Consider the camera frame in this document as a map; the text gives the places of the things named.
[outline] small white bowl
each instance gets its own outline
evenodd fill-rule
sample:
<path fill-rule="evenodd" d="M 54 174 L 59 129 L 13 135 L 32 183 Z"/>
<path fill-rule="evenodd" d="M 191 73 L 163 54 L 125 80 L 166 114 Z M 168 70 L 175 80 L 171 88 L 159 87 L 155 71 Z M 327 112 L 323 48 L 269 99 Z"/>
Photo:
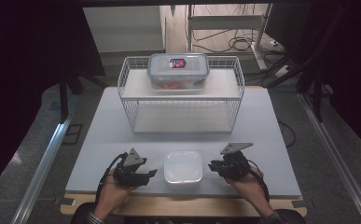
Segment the small white bowl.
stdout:
<path fill-rule="evenodd" d="M 197 151 L 175 151 L 163 163 L 165 180 L 175 189 L 193 189 L 202 179 L 202 160 Z"/>

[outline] person's hand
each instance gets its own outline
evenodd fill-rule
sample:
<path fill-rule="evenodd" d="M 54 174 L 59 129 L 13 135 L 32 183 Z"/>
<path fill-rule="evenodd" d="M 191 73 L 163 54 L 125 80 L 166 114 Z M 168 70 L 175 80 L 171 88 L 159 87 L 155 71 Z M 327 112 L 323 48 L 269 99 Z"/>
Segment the person's hand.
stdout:
<path fill-rule="evenodd" d="M 259 174 L 259 170 L 256 167 L 252 167 L 252 170 Z M 234 181 L 226 178 L 226 181 L 238 191 L 242 198 L 255 207 L 261 217 L 269 217 L 274 213 L 271 205 L 265 199 L 264 190 L 255 177 L 247 174 L 240 180 Z"/>
<path fill-rule="evenodd" d="M 101 220 L 106 220 L 110 213 L 118 208 L 134 189 L 137 189 L 137 187 L 125 189 L 119 186 L 113 173 L 114 170 L 111 170 L 105 179 L 98 204 L 93 212 Z"/>

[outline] white wire basket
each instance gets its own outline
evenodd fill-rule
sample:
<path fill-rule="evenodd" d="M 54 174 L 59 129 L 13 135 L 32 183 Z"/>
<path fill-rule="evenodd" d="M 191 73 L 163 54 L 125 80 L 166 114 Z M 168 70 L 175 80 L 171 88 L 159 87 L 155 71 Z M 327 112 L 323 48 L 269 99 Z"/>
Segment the white wire basket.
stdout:
<path fill-rule="evenodd" d="M 134 133 L 231 133 L 243 98 L 236 56 L 208 57 L 210 74 L 200 91 L 157 91 L 146 73 L 149 57 L 128 57 L 118 94 Z"/>

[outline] white plastic container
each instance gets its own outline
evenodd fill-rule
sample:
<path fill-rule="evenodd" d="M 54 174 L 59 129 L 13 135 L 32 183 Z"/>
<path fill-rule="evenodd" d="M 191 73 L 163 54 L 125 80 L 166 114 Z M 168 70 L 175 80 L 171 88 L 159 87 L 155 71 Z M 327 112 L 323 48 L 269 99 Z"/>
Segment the white plastic container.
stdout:
<path fill-rule="evenodd" d="M 209 75 L 205 54 L 153 54 L 147 74 L 155 90 L 202 90 Z"/>
<path fill-rule="evenodd" d="M 175 151 L 163 163 L 167 184 L 173 189 L 195 189 L 202 179 L 202 160 L 197 151 Z"/>

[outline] container lid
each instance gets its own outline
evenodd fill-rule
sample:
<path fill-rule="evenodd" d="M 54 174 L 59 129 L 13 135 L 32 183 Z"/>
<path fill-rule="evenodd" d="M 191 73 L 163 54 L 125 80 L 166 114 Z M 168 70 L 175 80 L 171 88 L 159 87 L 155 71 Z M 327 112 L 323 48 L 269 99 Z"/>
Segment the container lid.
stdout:
<path fill-rule="evenodd" d="M 197 151 L 175 151 L 167 154 L 163 163 L 165 180 L 169 184 L 198 183 L 202 179 L 202 161 Z"/>
<path fill-rule="evenodd" d="M 153 54 L 147 73 L 151 77 L 186 77 L 209 75 L 209 63 L 205 54 Z"/>

